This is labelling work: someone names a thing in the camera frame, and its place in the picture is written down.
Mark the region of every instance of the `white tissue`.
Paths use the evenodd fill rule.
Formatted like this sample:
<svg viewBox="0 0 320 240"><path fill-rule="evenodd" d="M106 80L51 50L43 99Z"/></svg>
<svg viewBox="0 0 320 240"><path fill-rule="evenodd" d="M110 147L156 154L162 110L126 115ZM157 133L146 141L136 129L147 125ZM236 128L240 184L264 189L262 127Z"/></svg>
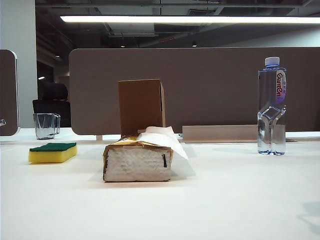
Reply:
<svg viewBox="0 0 320 240"><path fill-rule="evenodd" d="M175 136L175 133L171 126L169 127L158 127L149 126L146 128L145 132L140 133L137 138L138 142L147 142L163 147L169 147L174 152L179 154L184 159L188 159L188 156L182 145Z"/></svg>

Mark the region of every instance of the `bottle cap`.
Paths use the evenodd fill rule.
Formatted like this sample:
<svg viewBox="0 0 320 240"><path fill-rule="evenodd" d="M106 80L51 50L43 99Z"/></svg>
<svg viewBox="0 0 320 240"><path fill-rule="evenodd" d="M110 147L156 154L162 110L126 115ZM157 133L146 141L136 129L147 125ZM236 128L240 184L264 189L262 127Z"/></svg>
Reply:
<svg viewBox="0 0 320 240"><path fill-rule="evenodd" d="M265 65L266 67L269 67L269 66L279 66L279 65L280 65L280 57L278 57L278 56L267 57L267 58L264 60L264 65Z"/></svg>

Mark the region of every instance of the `brown partition panel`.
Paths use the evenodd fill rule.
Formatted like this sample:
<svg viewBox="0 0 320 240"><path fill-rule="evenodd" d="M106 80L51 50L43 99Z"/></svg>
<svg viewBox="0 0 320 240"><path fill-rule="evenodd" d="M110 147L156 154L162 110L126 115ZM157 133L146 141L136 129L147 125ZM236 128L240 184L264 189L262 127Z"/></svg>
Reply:
<svg viewBox="0 0 320 240"><path fill-rule="evenodd" d="M0 136L11 136L20 129L18 109L17 57L10 51L0 49Z"/></svg>
<svg viewBox="0 0 320 240"><path fill-rule="evenodd" d="M287 73L287 131L320 130L320 47L76 49L70 54L72 129L119 134L117 82L161 79L166 125L257 123L257 72L279 56Z"/></svg>

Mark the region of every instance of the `fluorescent light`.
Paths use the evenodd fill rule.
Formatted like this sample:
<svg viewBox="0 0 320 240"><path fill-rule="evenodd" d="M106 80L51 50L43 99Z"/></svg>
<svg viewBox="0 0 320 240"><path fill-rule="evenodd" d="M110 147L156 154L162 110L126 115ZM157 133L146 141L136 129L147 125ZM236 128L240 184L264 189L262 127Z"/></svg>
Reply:
<svg viewBox="0 0 320 240"><path fill-rule="evenodd" d="M155 23L155 24L320 24L320 17L296 16L122 16L122 15L77 15L60 16L67 23Z"/></svg>

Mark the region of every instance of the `bottle label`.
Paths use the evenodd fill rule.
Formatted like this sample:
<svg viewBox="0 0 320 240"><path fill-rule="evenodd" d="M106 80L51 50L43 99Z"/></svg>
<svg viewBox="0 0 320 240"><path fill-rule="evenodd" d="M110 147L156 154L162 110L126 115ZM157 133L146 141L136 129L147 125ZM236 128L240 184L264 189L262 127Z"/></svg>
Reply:
<svg viewBox="0 0 320 240"><path fill-rule="evenodd" d="M286 97L287 78L283 70L276 71L275 103L281 103Z"/></svg>

